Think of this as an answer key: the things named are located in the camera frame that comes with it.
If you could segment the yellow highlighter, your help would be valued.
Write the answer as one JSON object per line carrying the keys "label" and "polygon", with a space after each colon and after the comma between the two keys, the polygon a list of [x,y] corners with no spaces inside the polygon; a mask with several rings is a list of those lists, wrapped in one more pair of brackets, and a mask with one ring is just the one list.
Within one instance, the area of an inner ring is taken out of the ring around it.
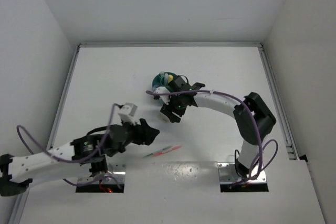
{"label": "yellow highlighter", "polygon": [[174,77],[170,74],[170,75],[168,75],[167,82],[170,83],[173,79],[174,79]]}

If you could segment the blue highlighter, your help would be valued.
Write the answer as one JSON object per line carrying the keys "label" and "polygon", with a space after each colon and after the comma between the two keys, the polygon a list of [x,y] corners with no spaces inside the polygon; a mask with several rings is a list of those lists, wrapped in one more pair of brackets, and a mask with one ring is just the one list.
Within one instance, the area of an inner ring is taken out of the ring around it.
{"label": "blue highlighter", "polygon": [[163,82],[163,84],[166,86],[168,84],[168,82],[169,82],[169,74],[165,73],[164,74],[164,82]]}

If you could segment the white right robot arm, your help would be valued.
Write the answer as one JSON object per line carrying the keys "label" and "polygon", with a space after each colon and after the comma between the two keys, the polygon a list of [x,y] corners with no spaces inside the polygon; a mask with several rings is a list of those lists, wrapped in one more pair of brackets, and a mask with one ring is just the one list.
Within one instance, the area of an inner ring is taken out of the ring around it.
{"label": "white right robot arm", "polygon": [[263,140],[275,126],[275,116],[258,93],[251,92],[240,100],[204,87],[203,83],[191,85],[187,78],[168,72],[160,73],[152,82],[154,98],[163,102],[160,111],[172,123],[179,123],[189,106],[211,109],[235,119],[243,138],[234,161],[236,174],[241,179],[254,180],[253,168],[257,168],[257,174],[263,169]]}

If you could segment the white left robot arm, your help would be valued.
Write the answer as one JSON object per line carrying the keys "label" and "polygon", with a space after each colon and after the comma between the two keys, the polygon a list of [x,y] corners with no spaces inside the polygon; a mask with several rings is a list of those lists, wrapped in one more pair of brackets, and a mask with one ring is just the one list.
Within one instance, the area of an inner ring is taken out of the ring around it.
{"label": "white left robot arm", "polygon": [[102,126],[58,148],[15,157],[1,155],[1,196],[26,192],[29,187],[71,177],[89,176],[86,186],[115,179],[108,172],[107,157],[123,153],[129,144],[151,145],[160,131],[145,119]]}

